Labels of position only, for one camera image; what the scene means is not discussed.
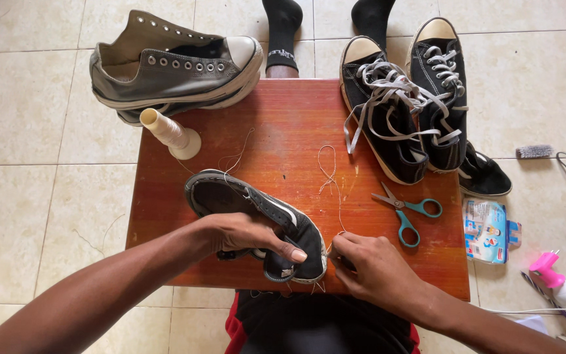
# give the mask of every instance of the tile floor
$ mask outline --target tile floor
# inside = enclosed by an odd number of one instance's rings
[[[337,77],[346,38],[355,34],[355,0],[297,1],[301,77]],[[124,247],[140,128],[94,99],[87,63],[95,43],[114,40],[133,8],[198,31],[255,36],[267,47],[259,0],[0,0],[0,323],[59,279]],[[397,0],[389,59],[402,65],[409,36],[437,15],[461,34],[469,139],[513,180],[502,201],[524,225],[523,245],[506,266],[469,264],[472,302],[545,307],[518,271],[542,251],[561,249],[557,269],[566,274],[566,178],[554,160],[513,157],[516,147],[538,143],[566,150],[566,0]],[[241,20],[223,20],[230,18]],[[232,296],[164,286],[87,353],[221,353]],[[545,319],[550,334],[566,333],[561,316]],[[424,353],[472,353],[428,331],[421,338]]]

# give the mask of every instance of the leg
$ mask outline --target leg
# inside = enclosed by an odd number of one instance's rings
[[[266,77],[298,77],[294,34],[301,27],[303,10],[293,0],[262,0],[268,16],[270,41]]]
[[[386,51],[388,16],[395,0],[358,0],[351,10],[351,19],[360,35],[371,37]]]

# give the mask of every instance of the blue-handled scissors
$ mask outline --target blue-handled scissors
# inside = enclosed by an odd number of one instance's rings
[[[423,199],[423,200],[421,200],[421,202],[419,204],[402,202],[402,201],[400,201],[400,200],[398,200],[397,198],[394,197],[394,194],[392,194],[390,192],[388,187],[386,187],[386,185],[383,182],[381,182],[381,185],[384,186],[384,189],[386,190],[386,194],[388,194],[388,197],[386,198],[382,195],[378,195],[378,194],[374,194],[374,193],[372,193],[372,194],[373,194],[373,196],[378,197],[379,199],[383,200],[384,202],[392,204],[394,206],[394,208],[396,208],[397,215],[399,216],[399,219],[401,220],[401,228],[399,229],[399,239],[407,247],[418,246],[418,243],[421,242],[421,236],[418,234],[418,231],[416,229],[414,229],[414,226],[412,226],[412,223],[407,219],[405,214],[401,211],[401,208],[403,208],[403,207],[410,208],[410,209],[412,209],[416,212],[419,212],[423,215],[426,215],[427,217],[439,217],[440,214],[442,214],[442,205],[440,205],[440,203],[438,203],[438,201],[436,199],[431,199],[431,198]],[[435,204],[438,207],[439,211],[438,211],[437,214],[430,214],[430,213],[425,211],[424,205],[425,205],[425,203],[428,203],[428,202]],[[410,230],[414,231],[414,233],[416,234],[416,242],[413,245],[405,242],[405,240],[403,239],[403,230],[405,230],[405,229],[410,229]]]

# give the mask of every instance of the fingernail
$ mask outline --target fingernail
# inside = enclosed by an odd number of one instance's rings
[[[307,253],[304,253],[300,249],[295,249],[292,251],[292,259],[298,263],[305,262],[307,259]]]

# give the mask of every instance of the thread spool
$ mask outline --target thread spool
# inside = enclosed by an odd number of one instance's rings
[[[139,119],[143,126],[165,144],[170,154],[178,160],[188,160],[200,151],[202,141],[195,130],[183,127],[159,111],[147,108],[141,112]]]

